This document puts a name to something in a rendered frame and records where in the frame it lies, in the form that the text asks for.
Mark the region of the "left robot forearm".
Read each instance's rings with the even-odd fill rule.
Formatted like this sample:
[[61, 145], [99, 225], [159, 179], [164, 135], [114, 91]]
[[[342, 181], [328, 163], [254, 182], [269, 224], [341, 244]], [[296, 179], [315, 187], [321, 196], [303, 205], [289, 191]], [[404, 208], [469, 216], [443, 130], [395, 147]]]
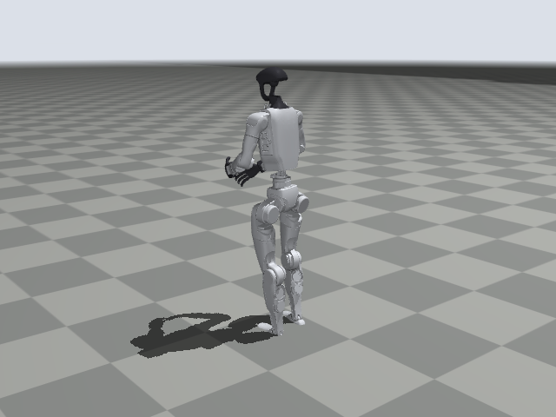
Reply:
[[241, 172], [243, 172], [245, 169], [237, 167], [237, 165], [239, 164], [240, 160], [241, 160], [241, 156], [242, 153], [240, 153], [234, 160], [232, 163], [230, 163], [228, 166], [226, 166], [228, 175], [237, 175], [240, 174]]

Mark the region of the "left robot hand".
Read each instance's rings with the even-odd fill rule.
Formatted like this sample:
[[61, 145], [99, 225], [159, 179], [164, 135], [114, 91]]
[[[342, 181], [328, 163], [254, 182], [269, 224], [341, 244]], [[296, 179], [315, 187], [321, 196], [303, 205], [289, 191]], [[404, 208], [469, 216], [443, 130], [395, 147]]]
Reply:
[[[226, 166], [228, 166], [230, 163], [232, 163], [232, 162], [228, 162], [229, 159], [230, 159], [230, 156], [226, 158], [226, 164], [225, 164], [225, 171], [226, 171], [227, 175], [228, 175], [228, 172], [227, 172]], [[236, 176], [232, 175], [232, 174], [228, 175], [228, 178], [233, 178], [233, 177], [236, 177]]]

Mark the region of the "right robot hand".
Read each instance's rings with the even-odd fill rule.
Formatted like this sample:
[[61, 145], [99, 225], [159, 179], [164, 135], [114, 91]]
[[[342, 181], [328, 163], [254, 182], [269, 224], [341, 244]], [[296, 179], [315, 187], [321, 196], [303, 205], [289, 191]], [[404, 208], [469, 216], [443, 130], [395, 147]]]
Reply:
[[[253, 167], [251, 169], [245, 169], [243, 172], [241, 172], [237, 176], [235, 175], [236, 176], [235, 180], [237, 181], [237, 179], [242, 175], [239, 178], [239, 180], [237, 181], [238, 184], [239, 184], [242, 179], [247, 177], [242, 181], [242, 183], [241, 183], [241, 186], [242, 186], [244, 182], [246, 182], [250, 178], [253, 178], [254, 176], [256, 176], [258, 174], [258, 172], [260, 172], [260, 171], [265, 172], [265, 170], [262, 170], [261, 164], [262, 164], [262, 161], [260, 160], [259, 162], [257, 162], [257, 164], [253, 164]], [[246, 174], [246, 175], [244, 175], [244, 174]]]

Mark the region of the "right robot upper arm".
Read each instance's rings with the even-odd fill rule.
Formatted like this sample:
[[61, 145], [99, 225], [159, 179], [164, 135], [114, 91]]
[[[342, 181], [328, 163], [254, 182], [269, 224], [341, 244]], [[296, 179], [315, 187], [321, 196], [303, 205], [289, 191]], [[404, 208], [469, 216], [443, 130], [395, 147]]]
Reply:
[[295, 111], [296, 111], [297, 116], [298, 116], [300, 153], [302, 153], [302, 152], [304, 152], [305, 146], [306, 146], [304, 131], [303, 131], [303, 127], [302, 127], [303, 126], [302, 125], [303, 114], [299, 110], [295, 110]]

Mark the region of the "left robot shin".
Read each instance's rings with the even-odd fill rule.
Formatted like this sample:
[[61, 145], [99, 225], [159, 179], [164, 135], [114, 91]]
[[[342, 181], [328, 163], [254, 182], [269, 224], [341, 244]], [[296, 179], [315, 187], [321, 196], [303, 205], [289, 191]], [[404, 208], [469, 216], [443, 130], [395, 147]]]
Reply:
[[283, 309], [285, 308], [286, 289], [283, 284], [276, 285], [276, 275], [272, 269], [262, 274], [263, 293], [272, 324], [273, 333], [283, 334]]

